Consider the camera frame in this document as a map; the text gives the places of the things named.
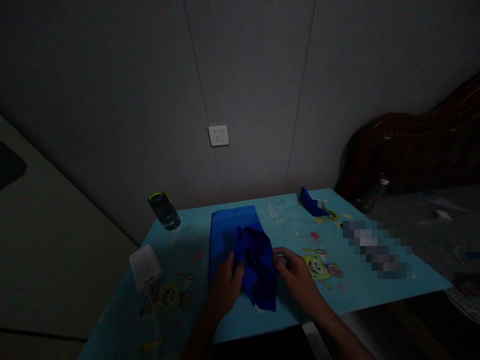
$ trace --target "water bottle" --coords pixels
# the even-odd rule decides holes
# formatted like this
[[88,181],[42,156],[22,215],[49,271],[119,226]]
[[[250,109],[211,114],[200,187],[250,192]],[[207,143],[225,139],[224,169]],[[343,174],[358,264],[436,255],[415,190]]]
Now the water bottle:
[[156,218],[167,230],[175,230],[180,225],[180,217],[165,191],[156,192],[148,198]]
[[387,194],[388,184],[389,181],[387,179],[382,179],[378,184],[372,186],[363,199],[361,199],[360,204],[357,207],[358,210],[362,213],[371,212],[374,209],[377,200]]

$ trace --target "wooden bed headboard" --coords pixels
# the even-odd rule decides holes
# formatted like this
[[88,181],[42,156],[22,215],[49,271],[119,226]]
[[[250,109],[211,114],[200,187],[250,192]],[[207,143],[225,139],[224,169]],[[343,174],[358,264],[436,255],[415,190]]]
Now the wooden bed headboard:
[[386,113],[360,128],[335,191],[352,201],[380,179],[389,195],[477,184],[479,159],[480,73],[425,114]]

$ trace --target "light blue tablecloth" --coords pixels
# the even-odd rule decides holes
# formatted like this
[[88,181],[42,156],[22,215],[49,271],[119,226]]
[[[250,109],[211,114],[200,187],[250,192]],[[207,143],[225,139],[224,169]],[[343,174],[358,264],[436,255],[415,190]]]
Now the light blue tablecloth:
[[[316,284],[337,314],[451,287],[418,257],[406,254],[405,247],[394,246],[393,240],[390,253],[396,248],[401,261],[411,264],[411,272],[405,279],[378,279],[378,273],[372,271],[365,255],[356,254],[339,227],[343,221],[370,222],[368,218],[331,189],[309,193],[340,218],[315,219],[298,203],[296,194],[287,194],[182,210],[178,212],[181,225],[174,231],[165,230],[157,220],[153,223],[142,245],[152,244],[165,271],[159,286],[152,291],[153,296],[157,294],[165,301],[161,307],[163,312],[158,314],[162,324],[162,359],[181,354],[206,299],[211,214],[221,209],[254,205],[273,247],[284,246],[302,256],[316,254],[324,264],[335,263],[343,277],[332,276]],[[324,250],[326,255],[314,250]],[[168,296],[165,296],[166,290],[170,290]],[[248,297],[241,294],[233,310],[220,323],[215,342],[275,331],[308,320],[293,303],[281,279],[276,308],[276,312],[270,312],[252,307]],[[148,301],[137,294],[132,271],[128,269],[79,358],[113,359],[117,352],[117,359],[151,359],[151,352],[140,353],[143,345],[154,340],[151,319],[139,319],[147,309]]]

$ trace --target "wall socket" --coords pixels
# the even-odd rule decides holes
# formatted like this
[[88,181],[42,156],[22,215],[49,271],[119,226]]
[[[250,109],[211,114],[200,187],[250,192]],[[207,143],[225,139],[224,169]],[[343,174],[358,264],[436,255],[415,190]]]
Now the wall socket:
[[229,129],[226,124],[209,126],[208,133],[210,134],[210,143],[212,146],[225,146],[230,144]]

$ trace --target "blue origami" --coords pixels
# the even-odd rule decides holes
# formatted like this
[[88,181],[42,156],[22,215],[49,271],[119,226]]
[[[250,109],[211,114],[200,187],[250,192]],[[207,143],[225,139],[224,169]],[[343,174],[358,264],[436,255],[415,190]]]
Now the blue origami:
[[300,197],[298,198],[301,203],[305,206],[310,214],[314,217],[328,216],[330,215],[327,211],[319,207],[319,201],[313,200],[309,192],[303,186],[300,190]]
[[211,215],[209,283],[217,267],[234,251],[233,266],[244,262],[243,289],[252,306],[276,311],[277,273],[272,244],[254,206],[219,210]]
[[236,228],[233,261],[245,263],[242,285],[251,305],[276,311],[277,273],[272,264],[272,244],[263,232],[252,227]]

